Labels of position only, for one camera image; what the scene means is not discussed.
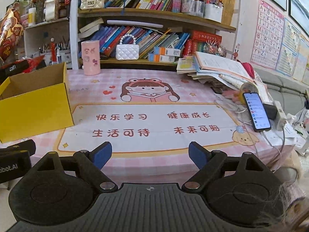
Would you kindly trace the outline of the yellow cardboard box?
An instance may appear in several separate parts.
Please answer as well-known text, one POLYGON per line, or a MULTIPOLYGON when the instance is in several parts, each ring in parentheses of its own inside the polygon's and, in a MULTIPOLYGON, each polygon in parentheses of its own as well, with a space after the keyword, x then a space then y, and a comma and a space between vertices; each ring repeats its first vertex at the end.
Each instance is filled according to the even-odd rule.
POLYGON ((0 108, 1 143, 73 126, 66 64, 8 77, 0 108))

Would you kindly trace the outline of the smartphone with lit screen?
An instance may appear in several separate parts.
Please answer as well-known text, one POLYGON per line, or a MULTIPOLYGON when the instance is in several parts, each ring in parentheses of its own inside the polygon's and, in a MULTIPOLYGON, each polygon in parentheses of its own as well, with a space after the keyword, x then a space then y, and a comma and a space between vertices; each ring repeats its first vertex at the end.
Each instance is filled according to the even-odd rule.
POLYGON ((255 132, 271 130, 271 124, 258 93, 243 93, 244 102, 251 118, 252 127, 255 132))

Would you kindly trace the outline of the pink checkered desk mat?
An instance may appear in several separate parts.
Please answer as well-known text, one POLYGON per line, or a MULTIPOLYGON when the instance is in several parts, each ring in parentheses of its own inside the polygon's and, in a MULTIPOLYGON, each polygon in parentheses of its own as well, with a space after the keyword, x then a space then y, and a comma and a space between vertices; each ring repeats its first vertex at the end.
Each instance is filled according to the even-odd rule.
POLYGON ((247 112, 223 100, 205 84, 174 72, 104 70, 86 76, 70 70, 68 79, 74 125, 34 136, 32 163, 49 151, 70 156, 109 141, 113 155, 103 170, 117 184, 182 184, 197 170, 188 157, 192 141, 234 157, 252 152, 272 170, 282 166, 294 148, 290 138, 282 138, 282 132, 254 132, 248 125, 247 112), (167 83, 179 99, 122 100, 121 88, 131 79, 167 83))

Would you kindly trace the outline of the stack of open books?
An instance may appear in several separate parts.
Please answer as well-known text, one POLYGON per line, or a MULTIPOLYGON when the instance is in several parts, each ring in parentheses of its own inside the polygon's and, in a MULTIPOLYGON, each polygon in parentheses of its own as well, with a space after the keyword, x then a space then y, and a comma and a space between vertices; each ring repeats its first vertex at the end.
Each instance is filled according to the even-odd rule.
POLYGON ((232 90, 240 90, 245 86, 253 87, 251 90, 257 91, 264 103, 273 102, 267 86, 248 63, 197 51, 193 56, 178 60, 177 73, 188 74, 201 83, 218 82, 232 90))

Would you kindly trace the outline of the pink cylindrical pen holder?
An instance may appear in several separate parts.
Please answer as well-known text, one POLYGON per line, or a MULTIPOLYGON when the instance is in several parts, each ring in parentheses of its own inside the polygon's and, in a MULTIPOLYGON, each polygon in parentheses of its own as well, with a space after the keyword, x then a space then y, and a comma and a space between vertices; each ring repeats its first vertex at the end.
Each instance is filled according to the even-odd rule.
POLYGON ((99 41, 89 40, 81 43, 83 71, 87 76, 100 74, 99 41))

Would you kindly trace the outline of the white quilted pearl handbag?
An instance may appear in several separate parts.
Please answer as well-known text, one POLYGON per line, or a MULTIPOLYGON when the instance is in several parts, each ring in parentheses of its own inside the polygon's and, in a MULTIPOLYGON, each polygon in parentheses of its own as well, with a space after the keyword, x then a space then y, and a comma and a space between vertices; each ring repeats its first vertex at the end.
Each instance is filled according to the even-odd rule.
POLYGON ((119 44, 116 46, 116 60, 138 60, 139 59, 139 45, 136 44, 136 38, 134 35, 125 34, 120 38, 119 44), (133 40, 133 44, 123 44, 123 40, 130 37, 133 40))

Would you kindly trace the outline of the lower orange white box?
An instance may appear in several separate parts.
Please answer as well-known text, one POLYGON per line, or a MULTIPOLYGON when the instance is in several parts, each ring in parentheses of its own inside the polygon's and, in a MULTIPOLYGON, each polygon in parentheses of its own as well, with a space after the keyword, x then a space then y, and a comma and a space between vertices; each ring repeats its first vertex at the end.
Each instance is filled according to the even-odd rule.
POLYGON ((148 61, 150 62, 164 62, 164 63, 173 63, 175 61, 175 57, 168 55, 156 55, 156 54, 148 54, 148 61))

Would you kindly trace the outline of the orange white box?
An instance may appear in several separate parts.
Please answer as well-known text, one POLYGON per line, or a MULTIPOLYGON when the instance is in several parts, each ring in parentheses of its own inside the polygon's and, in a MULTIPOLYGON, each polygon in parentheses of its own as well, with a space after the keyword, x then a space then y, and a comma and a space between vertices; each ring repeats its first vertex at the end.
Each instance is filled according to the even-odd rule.
POLYGON ((174 48, 165 48, 165 47, 154 47, 155 55, 166 55, 172 57, 180 57, 181 50, 174 48))
POLYGON ((175 57, 168 55, 156 55, 156 54, 148 54, 148 61, 150 62, 164 62, 164 63, 173 63, 175 61, 175 57))

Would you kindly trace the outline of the upper orange white box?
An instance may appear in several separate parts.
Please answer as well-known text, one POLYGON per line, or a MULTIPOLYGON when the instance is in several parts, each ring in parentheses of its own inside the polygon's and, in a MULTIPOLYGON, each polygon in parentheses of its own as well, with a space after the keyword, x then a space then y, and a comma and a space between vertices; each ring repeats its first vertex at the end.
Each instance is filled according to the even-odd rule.
POLYGON ((165 47, 154 47, 155 55, 166 55, 172 57, 180 57, 181 50, 174 48, 165 48, 165 47))

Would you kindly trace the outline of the red dictionary book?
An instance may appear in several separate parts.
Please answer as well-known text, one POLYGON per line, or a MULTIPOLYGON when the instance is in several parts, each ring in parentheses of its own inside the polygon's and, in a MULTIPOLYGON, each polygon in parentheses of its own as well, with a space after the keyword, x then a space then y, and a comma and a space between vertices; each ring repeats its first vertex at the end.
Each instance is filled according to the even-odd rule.
POLYGON ((201 31, 197 31, 197 30, 193 30, 192 31, 192 35, 191 35, 193 40, 196 41, 201 41, 201 42, 212 42, 212 43, 217 43, 217 44, 221 44, 222 42, 222 36, 217 35, 217 34, 212 34, 212 33, 208 33, 208 32, 201 32, 201 31))

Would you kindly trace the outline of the white side shelf unit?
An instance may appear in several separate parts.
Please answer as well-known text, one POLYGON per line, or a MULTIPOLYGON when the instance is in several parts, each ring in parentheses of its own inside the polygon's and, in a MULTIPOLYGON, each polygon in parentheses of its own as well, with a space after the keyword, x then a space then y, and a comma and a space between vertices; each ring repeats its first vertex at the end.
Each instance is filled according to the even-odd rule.
POLYGON ((52 65, 50 44, 59 48, 55 53, 61 55, 61 61, 72 68, 70 52, 70 22, 68 18, 45 21, 24 30, 25 56, 28 58, 44 56, 46 65, 52 65))

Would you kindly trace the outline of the orange snack bag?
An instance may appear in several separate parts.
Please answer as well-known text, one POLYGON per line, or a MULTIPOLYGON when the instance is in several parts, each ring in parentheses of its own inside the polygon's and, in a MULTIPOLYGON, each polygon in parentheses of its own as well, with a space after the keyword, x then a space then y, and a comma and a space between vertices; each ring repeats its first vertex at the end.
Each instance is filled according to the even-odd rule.
POLYGON ((1 64, 11 55, 24 33, 19 9, 19 2, 15 2, 1 20, 1 64))

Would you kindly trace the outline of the row of colourful books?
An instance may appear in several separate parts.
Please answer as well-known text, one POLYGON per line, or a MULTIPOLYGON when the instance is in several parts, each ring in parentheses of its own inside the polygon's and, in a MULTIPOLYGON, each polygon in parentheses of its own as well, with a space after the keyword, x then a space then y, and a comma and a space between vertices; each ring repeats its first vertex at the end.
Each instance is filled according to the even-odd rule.
POLYGON ((191 34, 187 32, 168 32, 139 27, 137 25, 106 25, 99 17, 80 28, 80 40, 98 40, 99 51, 103 57, 115 58, 118 45, 137 45, 139 57, 146 59, 155 53, 156 48, 170 48, 183 51, 191 34))

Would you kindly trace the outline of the wooden bookshelf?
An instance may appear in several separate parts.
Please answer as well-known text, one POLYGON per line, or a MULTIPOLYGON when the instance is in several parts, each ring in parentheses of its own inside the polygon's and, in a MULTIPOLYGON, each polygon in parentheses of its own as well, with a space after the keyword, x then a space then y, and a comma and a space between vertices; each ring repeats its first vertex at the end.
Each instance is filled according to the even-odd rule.
POLYGON ((132 25, 134 21, 155 24, 155 28, 193 28, 198 30, 213 29, 215 31, 236 33, 238 27, 228 26, 210 19, 186 15, 182 13, 173 13, 161 10, 133 9, 133 8, 107 8, 107 9, 89 9, 80 10, 79 0, 70 2, 70 50, 72 69, 78 70, 79 63, 79 45, 77 43, 77 26, 79 18, 103 18, 107 20, 128 21, 132 25))

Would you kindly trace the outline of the alphabet wall poster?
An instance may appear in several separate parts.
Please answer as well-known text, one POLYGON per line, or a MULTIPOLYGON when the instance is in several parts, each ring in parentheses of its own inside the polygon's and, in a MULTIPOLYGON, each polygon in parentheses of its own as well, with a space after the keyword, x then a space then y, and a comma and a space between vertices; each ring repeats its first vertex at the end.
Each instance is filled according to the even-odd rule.
POLYGON ((251 62, 274 70, 284 30, 284 15, 264 0, 258 1, 258 19, 251 62))

